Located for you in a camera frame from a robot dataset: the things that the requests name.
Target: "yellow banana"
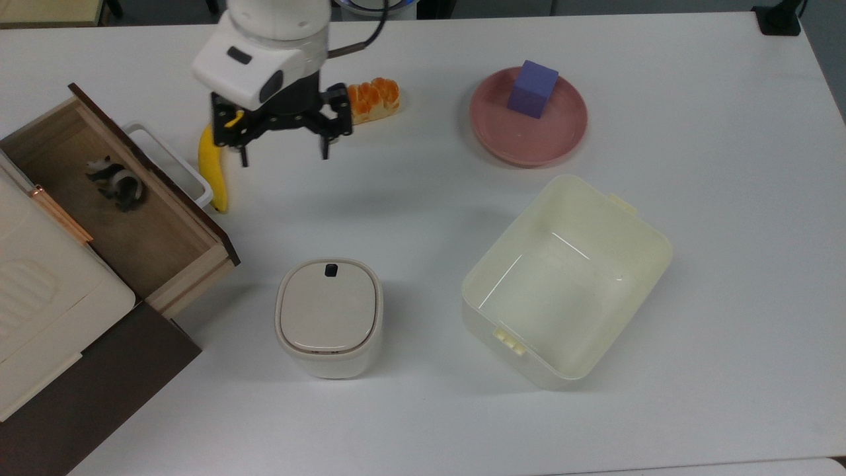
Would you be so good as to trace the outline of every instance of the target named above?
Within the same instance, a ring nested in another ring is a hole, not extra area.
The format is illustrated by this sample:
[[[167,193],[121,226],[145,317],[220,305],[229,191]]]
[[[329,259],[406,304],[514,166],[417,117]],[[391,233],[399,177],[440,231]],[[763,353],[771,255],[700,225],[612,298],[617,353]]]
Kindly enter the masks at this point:
[[[226,213],[229,200],[226,193],[226,182],[223,181],[223,170],[220,164],[221,147],[214,144],[212,126],[207,125],[200,137],[199,164],[200,175],[211,185],[211,205],[219,213]]]

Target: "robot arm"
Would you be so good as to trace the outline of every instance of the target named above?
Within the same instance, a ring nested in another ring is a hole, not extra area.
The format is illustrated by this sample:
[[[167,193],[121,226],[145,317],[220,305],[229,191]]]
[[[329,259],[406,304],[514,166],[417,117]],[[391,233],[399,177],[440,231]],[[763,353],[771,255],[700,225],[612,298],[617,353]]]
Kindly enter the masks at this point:
[[[353,132],[346,85],[320,92],[327,58],[360,51],[376,39],[328,51],[328,0],[229,0],[211,39],[197,55],[194,75],[211,90],[212,133],[219,147],[246,145],[266,130],[306,127],[319,134],[323,158],[339,136]],[[336,113],[321,113],[328,104]]]

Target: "open drawer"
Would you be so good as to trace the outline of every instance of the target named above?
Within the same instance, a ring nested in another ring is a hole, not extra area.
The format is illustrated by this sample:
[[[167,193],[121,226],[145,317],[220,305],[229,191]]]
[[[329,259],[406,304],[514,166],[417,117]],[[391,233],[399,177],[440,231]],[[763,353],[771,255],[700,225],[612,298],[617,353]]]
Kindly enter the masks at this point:
[[[75,84],[74,96],[0,141],[30,184],[41,185],[93,237],[90,245],[135,292],[171,318],[239,263],[223,230]],[[109,156],[143,184],[121,212],[86,176]]]

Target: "purple cube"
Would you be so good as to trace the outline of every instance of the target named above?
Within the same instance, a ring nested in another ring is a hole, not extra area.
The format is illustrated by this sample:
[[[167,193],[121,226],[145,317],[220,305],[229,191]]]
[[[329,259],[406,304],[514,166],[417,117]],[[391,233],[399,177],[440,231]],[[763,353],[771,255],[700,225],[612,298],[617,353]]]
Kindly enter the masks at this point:
[[[508,108],[540,119],[556,80],[558,72],[555,69],[527,60],[520,68],[511,96],[508,97]]]

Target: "stuffed animal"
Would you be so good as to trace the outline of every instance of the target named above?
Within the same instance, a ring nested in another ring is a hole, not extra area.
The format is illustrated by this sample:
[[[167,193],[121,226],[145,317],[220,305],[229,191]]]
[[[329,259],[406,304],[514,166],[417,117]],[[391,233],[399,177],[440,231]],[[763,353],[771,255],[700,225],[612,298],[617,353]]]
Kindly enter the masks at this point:
[[[144,186],[138,175],[126,169],[119,163],[112,162],[110,156],[88,162],[90,174],[85,174],[89,180],[105,188],[98,188],[100,193],[108,199],[114,199],[118,210],[127,212],[135,207],[141,199]]]

